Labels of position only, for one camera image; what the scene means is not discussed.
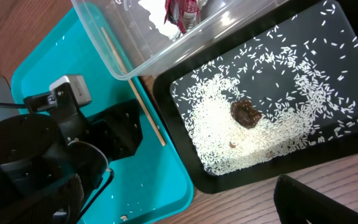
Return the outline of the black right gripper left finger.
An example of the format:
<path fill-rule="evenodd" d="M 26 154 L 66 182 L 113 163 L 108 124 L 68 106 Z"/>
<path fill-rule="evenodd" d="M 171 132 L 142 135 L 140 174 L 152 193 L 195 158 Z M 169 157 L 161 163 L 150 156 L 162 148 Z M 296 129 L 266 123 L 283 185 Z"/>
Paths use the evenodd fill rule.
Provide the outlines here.
<path fill-rule="evenodd" d="M 83 201 L 79 175 L 69 175 L 0 209 L 0 224 L 77 223 Z"/>

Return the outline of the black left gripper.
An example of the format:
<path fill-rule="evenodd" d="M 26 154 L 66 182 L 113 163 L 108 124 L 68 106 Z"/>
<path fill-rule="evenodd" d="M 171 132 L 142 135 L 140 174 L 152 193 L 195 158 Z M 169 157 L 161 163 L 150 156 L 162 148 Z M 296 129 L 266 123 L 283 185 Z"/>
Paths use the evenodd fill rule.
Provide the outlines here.
<path fill-rule="evenodd" d="M 108 161 L 116 161 L 133 156 L 142 142 L 140 105 L 136 99 L 110 106 L 89 117 L 79 112 L 79 116 L 85 122 L 79 155 L 86 160 L 92 160 L 97 154 L 86 143 L 96 146 Z"/>

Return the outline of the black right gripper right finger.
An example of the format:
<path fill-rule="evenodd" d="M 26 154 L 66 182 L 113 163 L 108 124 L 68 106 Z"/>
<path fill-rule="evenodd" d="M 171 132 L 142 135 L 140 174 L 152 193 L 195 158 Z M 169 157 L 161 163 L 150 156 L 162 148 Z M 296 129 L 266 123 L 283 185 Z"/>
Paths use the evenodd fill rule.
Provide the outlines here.
<path fill-rule="evenodd" d="M 273 201 L 281 223 L 358 223 L 358 213 L 288 175 L 278 176 Z"/>

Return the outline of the wooden chopstick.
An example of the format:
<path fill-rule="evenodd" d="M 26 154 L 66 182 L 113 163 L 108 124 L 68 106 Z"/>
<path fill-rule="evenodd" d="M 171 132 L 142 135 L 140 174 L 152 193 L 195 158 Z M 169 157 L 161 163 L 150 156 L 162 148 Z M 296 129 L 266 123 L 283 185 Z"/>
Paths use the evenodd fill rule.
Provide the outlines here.
<path fill-rule="evenodd" d="M 120 58 L 120 56 L 119 56 L 119 54 L 118 54 L 118 52 L 117 52 L 115 46 L 113 45 L 113 43 L 112 43 L 112 41 L 111 41 L 111 39 L 110 39 L 108 33 L 106 32 L 106 29 L 105 29 L 104 27 L 102 27 L 101 30 L 102 30 L 102 32 L 103 32 L 103 34 L 104 34 L 104 36 L 105 36 L 105 38 L 106 38 L 106 40 L 107 40 L 107 42 L 108 42 L 110 48 L 111 48 L 111 50 L 112 50 L 112 52 L 113 52 L 113 54 L 114 54 L 114 57 L 116 58 L 116 60 L 117 60 L 117 62 L 118 62 L 118 64 L 119 64 L 121 70 L 122 70 L 123 72 L 127 72 L 127 69 L 126 69 L 126 67 L 125 67 L 125 65 L 124 65 L 124 63 L 123 63 L 123 61 L 121 60 L 121 58 Z M 145 105 L 145 103 L 144 103 L 142 97 L 140 96 L 140 94 L 139 94 L 137 88 L 135 87 L 134 82 L 133 82 L 131 79 L 129 79 L 129 80 L 128 80 L 128 83 L 129 83 L 129 85 L 130 85 L 132 91 L 134 92 L 135 97 L 137 98 L 137 100 L 138 100 L 138 102 L 139 102 L 139 104 L 140 104 L 140 107 L 143 109 L 143 111 L 144 111 L 144 113 L 145 113 L 145 115 L 146 115 L 146 117 L 147 117 L 149 123 L 151 124 L 151 126 L 152 126 L 152 128 L 153 128 L 155 134 L 157 135 L 158 140 L 160 141 L 161 145 L 162 145 L 162 146 L 166 146 L 166 142 L 165 142 L 163 136 L 161 135 L 161 133 L 160 133 L 160 131 L 159 131 L 159 129 L 158 129 L 158 127 L 157 127 L 157 125 L 156 125 L 154 119 L 152 118 L 152 116 L 151 116 L 149 110 L 147 109 L 147 107 L 146 107 L 146 105 Z"/>

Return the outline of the brown food scrap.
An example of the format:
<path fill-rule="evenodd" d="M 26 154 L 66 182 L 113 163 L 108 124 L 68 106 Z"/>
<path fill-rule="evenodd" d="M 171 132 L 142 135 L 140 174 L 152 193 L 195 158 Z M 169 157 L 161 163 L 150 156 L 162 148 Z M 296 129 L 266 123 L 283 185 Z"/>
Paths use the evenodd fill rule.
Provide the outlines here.
<path fill-rule="evenodd" d="M 262 114 L 252 107 L 249 100 L 235 101 L 231 104 L 231 116 L 246 129 L 256 127 Z"/>

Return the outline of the white and red wrapper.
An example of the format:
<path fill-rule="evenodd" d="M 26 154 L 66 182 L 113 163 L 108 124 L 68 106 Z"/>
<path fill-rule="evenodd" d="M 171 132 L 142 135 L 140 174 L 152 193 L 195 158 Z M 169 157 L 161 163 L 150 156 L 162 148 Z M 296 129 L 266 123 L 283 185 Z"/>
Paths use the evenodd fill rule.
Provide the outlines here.
<path fill-rule="evenodd" d="M 170 40 L 198 25 L 201 10 L 208 0 L 141 0 L 139 5 L 150 13 L 149 21 Z"/>

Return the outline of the pile of rice grains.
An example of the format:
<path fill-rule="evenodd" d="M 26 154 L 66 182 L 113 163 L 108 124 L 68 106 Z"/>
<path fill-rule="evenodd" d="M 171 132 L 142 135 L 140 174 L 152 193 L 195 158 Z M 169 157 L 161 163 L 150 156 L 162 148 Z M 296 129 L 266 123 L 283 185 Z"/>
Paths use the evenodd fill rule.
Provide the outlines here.
<path fill-rule="evenodd" d="M 320 1 L 177 78 L 170 95 L 205 171 L 224 175 L 358 132 L 358 38 Z M 262 114 L 246 129 L 231 104 Z"/>

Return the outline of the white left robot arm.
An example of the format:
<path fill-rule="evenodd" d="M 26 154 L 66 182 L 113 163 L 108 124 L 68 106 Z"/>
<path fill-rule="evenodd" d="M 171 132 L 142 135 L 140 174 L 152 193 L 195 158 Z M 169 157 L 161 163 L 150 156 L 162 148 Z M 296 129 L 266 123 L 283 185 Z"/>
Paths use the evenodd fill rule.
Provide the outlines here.
<path fill-rule="evenodd" d="M 133 156 L 142 142 L 140 106 L 132 99 L 90 117 L 71 105 L 0 122 L 0 210 L 72 174 L 84 202 L 109 163 Z"/>

